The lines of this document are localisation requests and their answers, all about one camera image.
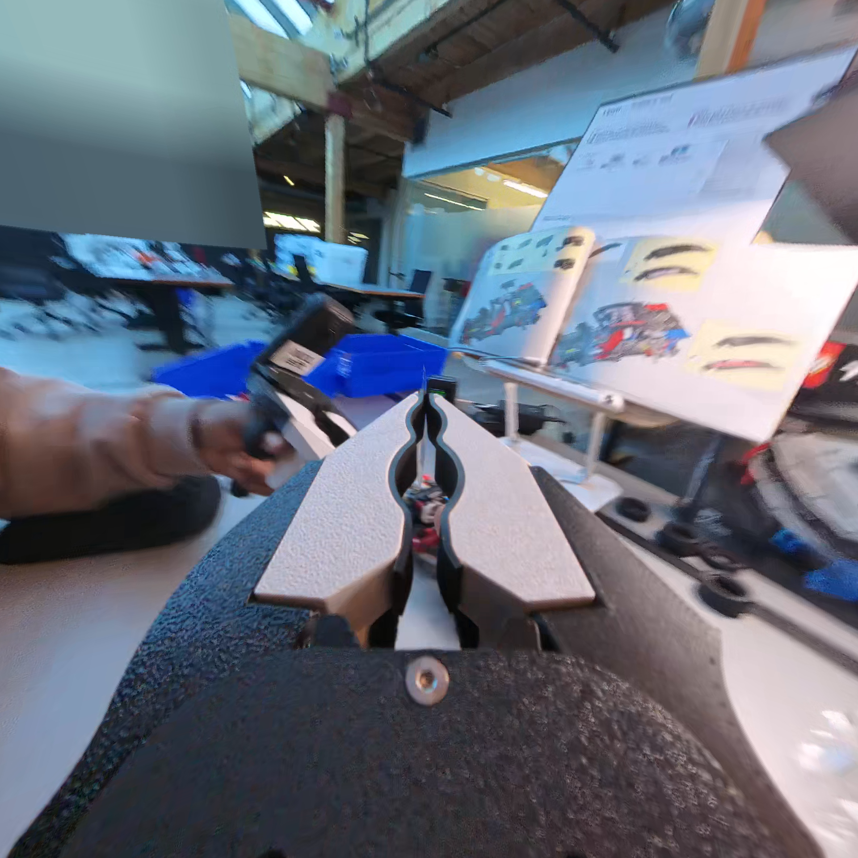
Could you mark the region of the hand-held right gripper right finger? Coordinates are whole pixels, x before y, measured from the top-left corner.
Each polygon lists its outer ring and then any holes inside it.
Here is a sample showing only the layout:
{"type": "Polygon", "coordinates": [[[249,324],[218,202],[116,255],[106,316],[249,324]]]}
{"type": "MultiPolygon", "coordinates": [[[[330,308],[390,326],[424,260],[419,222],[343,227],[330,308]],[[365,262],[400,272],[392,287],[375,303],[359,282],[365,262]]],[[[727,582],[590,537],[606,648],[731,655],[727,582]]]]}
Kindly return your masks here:
{"type": "Polygon", "coordinates": [[[537,615],[595,604],[595,589],[520,455],[441,394],[429,440],[446,498],[437,583],[463,649],[497,648],[537,615]]]}

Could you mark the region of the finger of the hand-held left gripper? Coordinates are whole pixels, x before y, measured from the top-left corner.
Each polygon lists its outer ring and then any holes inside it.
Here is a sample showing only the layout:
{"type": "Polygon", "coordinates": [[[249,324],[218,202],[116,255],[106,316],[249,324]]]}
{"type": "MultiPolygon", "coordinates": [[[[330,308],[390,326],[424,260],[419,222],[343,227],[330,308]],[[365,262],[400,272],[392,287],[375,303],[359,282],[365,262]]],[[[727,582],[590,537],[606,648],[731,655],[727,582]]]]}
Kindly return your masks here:
{"type": "Polygon", "coordinates": [[[304,463],[324,459],[358,433],[335,403],[317,389],[280,391],[278,399],[285,414],[283,439],[304,463]]]}

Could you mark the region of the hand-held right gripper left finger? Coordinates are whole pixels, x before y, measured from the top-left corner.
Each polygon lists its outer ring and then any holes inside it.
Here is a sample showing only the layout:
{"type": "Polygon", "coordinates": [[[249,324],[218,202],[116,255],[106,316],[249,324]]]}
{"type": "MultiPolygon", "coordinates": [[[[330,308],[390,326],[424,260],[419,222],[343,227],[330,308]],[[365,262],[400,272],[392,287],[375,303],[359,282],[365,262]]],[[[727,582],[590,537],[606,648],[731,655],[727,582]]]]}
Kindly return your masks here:
{"type": "Polygon", "coordinates": [[[413,393],[326,456],[255,586],[257,602],[336,615],[393,648],[413,583],[425,396],[413,393]]]}

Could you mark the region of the person's left forearm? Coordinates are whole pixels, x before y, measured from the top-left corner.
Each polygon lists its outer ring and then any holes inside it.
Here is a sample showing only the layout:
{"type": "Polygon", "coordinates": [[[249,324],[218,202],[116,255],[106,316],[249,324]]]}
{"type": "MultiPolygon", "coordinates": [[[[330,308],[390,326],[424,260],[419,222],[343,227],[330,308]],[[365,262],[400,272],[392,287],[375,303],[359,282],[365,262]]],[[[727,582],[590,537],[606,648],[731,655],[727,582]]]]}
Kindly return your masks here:
{"type": "Polygon", "coordinates": [[[217,403],[157,387],[107,394],[2,369],[2,519],[96,509],[209,475],[197,441],[217,403]]]}

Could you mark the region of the partly built lego car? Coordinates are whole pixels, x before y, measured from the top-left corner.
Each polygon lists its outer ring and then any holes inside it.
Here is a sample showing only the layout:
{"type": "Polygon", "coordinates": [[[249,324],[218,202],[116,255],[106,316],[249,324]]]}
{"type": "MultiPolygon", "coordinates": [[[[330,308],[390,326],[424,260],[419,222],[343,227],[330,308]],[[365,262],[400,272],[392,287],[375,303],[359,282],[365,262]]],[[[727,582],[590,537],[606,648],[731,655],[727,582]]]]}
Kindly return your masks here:
{"type": "Polygon", "coordinates": [[[435,562],[448,495],[432,477],[423,475],[406,490],[403,500],[413,525],[413,554],[426,562],[435,562]]]}

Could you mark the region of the lego instruction booklet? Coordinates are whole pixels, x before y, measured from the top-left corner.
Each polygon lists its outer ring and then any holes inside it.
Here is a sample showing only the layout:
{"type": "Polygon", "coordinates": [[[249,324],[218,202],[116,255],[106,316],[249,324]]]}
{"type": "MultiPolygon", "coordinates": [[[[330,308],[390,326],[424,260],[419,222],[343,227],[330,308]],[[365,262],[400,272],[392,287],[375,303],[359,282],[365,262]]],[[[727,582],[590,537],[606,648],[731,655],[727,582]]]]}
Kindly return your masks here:
{"type": "Polygon", "coordinates": [[[529,231],[481,258],[449,345],[764,444],[856,280],[855,247],[529,231]]]}

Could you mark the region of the lego set box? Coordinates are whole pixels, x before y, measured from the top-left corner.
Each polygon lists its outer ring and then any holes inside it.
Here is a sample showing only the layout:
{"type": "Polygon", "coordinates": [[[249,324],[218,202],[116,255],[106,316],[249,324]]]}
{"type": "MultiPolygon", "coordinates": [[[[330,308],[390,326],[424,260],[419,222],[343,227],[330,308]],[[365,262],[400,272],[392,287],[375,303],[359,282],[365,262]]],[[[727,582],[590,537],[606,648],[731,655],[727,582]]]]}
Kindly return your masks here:
{"type": "Polygon", "coordinates": [[[799,565],[808,595],[856,607],[857,348],[830,339],[778,433],[742,459],[765,544],[799,565]]]}

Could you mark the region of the person's left hand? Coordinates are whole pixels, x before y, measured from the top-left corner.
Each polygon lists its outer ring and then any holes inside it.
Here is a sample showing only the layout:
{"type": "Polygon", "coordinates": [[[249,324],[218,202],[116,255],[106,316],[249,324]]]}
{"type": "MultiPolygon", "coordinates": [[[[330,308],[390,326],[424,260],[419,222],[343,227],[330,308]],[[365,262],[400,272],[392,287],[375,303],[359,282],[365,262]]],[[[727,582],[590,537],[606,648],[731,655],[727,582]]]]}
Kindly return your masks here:
{"type": "Polygon", "coordinates": [[[244,430],[251,423],[251,403],[242,400],[200,400],[191,422],[191,437],[200,461],[209,471],[230,479],[242,490],[267,497],[273,463],[247,453],[244,430]]]}

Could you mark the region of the white storage bin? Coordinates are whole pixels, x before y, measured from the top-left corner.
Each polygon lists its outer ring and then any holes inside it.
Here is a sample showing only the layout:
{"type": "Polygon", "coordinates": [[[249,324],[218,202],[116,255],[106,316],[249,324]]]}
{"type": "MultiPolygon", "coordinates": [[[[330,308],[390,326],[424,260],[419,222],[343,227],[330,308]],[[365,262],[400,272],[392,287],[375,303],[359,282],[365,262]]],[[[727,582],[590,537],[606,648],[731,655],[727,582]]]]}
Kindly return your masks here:
{"type": "Polygon", "coordinates": [[[276,269],[297,277],[295,263],[303,257],[316,283],[359,286],[363,284],[368,251],[352,244],[334,244],[309,235],[279,233],[273,238],[276,269]]]}

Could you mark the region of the black office chair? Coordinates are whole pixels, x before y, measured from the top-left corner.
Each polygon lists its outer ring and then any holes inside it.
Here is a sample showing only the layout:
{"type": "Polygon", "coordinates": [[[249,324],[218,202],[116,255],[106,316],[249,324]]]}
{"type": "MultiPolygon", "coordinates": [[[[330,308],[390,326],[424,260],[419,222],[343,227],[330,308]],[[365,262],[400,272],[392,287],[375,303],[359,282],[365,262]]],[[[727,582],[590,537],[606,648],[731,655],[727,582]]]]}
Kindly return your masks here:
{"type": "Polygon", "coordinates": [[[424,322],[425,294],[432,278],[431,270],[415,269],[409,289],[373,311],[372,317],[394,335],[401,334],[407,328],[421,327],[424,322]]]}

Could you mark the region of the white metal book stand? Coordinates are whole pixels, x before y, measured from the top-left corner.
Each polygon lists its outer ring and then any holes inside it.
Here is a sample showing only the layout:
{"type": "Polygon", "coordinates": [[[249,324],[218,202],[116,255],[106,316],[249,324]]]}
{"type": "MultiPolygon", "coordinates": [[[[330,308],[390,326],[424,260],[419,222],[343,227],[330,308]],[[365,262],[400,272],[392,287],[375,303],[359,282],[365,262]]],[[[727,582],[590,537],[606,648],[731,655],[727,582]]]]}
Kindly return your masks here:
{"type": "Polygon", "coordinates": [[[624,398],[610,391],[597,390],[560,378],[544,368],[527,368],[523,364],[496,356],[455,349],[473,368],[504,383],[504,433],[501,442],[516,452],[529,465],[546,470],[564,489],[586,509],[597,512],[620,497],[622,489],[615,479],[596,474],[608,422],[617,418],[626,405],[624,398]],[[589,435],[582,464],[561,464],[560,455],[538,452],[534,442],[526,441],[520,433],[520,387],[547,393],[566,403],[578,405],[589,412],[589,435]]]}

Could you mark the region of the black wrist rest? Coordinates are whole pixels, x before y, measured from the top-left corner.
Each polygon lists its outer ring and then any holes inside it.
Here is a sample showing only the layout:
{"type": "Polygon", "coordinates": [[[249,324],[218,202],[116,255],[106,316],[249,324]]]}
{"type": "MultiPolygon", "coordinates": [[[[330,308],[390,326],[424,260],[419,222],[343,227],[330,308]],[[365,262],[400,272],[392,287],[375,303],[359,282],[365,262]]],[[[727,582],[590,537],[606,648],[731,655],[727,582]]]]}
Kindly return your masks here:
{"type": "Polygon", "coordinates": [[[217,519],[221,486],[212,476],[185,477],[164,490],[114,499],[97,509],[7,519],[1,563],[40,564],[186,542],[217,519]]]}

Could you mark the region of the printed task instruction sheet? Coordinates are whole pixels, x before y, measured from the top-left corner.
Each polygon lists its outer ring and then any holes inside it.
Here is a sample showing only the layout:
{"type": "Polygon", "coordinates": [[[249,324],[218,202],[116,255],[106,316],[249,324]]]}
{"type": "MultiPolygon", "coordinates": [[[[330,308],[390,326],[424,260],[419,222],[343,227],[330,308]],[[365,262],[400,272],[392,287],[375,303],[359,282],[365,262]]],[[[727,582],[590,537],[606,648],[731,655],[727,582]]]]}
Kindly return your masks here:
{"type": "Polygon", "coordinates": [[[788,177],[767,135],[821,106],[855,55],[852,44],[602,105],[532,229],[752,241],[788,177]]]}

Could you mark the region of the dark grey panel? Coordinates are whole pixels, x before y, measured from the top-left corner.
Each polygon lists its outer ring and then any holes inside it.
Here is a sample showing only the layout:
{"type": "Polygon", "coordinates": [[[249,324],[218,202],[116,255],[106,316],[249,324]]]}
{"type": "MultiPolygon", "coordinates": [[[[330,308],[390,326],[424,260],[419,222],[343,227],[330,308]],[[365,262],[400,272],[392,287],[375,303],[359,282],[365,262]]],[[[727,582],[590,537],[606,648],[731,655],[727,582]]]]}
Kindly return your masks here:
{"type": "Polygon", "coordinates": [[[806,115],[764,137],[809,197],[850,242],[857,241],[857,73],[806,115]]]}

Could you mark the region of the wooden post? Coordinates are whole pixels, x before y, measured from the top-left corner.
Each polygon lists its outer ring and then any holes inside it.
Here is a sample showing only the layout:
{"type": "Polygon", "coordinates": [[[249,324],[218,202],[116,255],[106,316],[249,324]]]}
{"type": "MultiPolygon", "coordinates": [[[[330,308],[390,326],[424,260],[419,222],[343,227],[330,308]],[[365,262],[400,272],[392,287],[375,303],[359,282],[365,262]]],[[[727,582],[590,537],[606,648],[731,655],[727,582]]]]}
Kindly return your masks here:
{"type": "Polygon", "coordinates": [[[324,236],[332,244],[347,243],[346,119],[336,113],[325,118],[324,236]]]}

